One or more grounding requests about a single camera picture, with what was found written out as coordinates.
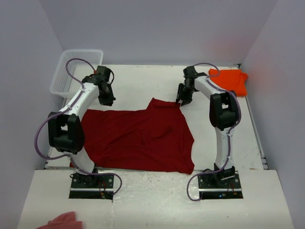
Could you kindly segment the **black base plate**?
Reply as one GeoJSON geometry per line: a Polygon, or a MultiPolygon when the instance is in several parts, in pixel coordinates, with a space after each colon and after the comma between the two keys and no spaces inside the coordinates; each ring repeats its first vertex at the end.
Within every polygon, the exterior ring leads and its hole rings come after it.
{"type": "Polygon", "coordinates": [[[69,199],[106,199],[113,200],[114,175],[70,175],[69,199]]]}
{"type": "Polygon", "coordinates": [[[205,169],[198,176],[199,199],[243,199],[242,187],[237,171],[231,177],[224,178],[227,172],[211,174],[212,170],[205,169]]]}

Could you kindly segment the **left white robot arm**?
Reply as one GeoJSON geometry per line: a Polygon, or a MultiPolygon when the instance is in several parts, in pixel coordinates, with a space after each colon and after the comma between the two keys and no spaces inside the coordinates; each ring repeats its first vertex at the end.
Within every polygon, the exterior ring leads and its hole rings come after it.
{"type": "Polygon", "coordinates": [[[84,148],[85,134],[81,120],[96,99],[100,105],[113,105],[115,97],[111,76],[114,73],[110,68],[98,66],[93,74],[83,78],[75,96],[59,112],[51,112],[48,116],[50,146],[70,158],[76,172],[83,175],[82,182],[88,187],[98,184],[99,175],[84,148]]]}

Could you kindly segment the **white plastic basket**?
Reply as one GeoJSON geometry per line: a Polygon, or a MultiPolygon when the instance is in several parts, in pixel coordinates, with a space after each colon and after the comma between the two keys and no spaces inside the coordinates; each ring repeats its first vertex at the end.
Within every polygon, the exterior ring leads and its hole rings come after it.
{"type": "Polygon", "coordinates": [[[63,98],[72,98],[80,84],[72,79],[72,74],[79,81],[93,73],[93,69],[102,64],[103,52],[95,49],[72,49],[61,54],[50,85],[50,93],[63,98]]]}

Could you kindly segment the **folded orange t shirt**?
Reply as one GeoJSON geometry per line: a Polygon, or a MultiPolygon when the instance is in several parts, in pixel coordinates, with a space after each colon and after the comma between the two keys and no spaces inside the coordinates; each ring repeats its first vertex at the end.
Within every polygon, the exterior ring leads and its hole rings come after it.
{"type": "Polygon", "coordinates": [[[219,75],[211,80],[218,86],[226,90],[233,90],[237,96],[247,96],[245,82],[248,75],[240,69],[220,70],[219,75]]]}

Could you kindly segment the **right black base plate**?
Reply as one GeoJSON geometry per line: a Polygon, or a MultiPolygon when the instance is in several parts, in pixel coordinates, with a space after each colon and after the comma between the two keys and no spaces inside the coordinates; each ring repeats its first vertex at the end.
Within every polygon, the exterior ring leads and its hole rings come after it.
{"type": "Polygon", "coordinates": [[[211,174],[212,170],[205,169],[198,176],[199,199],[243,199],[242,187],[237,171],[231,177],[224,178],[227,172],[211,174]]]}

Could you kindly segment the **pink cloth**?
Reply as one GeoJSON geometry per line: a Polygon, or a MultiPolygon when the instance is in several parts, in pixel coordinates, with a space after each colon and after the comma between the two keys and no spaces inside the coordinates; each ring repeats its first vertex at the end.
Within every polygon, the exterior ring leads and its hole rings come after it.
{"type": "Polygon", "coordinates": [[[39,229],[83,229],[82,221],[76,219],[74,211],[63,213],[39,229]]]}

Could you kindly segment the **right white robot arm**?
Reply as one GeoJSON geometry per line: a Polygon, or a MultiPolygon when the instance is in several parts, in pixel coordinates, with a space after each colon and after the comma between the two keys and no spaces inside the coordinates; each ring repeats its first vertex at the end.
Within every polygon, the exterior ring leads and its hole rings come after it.
{"type": "Polygon", "coordinates": [[[235,175],[233,162],[233,133],[241,121],[241,109],[234,91],[226,90],[212,81],[219,76],[199,73],[195,65],[183,70],[184,82],[178,85],[176,102],[181,106],[190,104],[193,93],[201,92],[210,101],[209,120],[216,132],[216,160],[214,163],[213,183],[224,187],[235,175]]]}

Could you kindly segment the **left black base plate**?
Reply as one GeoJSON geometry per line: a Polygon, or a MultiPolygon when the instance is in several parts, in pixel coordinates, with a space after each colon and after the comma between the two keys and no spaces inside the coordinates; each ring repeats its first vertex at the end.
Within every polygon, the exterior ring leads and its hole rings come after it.
{"type": "Polygon", "coordinates": [[[70,175],[69,199],[106,199],[113,200],[114,175],[70,175]]]}

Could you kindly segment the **dark red t shirt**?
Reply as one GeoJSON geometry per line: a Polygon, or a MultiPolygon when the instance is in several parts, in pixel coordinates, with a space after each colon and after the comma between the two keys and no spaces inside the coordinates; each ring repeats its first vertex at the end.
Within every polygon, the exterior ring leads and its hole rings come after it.
{"type": "Polygon", "coordinates": [[[87,110],[84,148],[98,167],[179,172],[194,170],[194,138],[180,104],[151,99],[144,110],[87,110]]]}

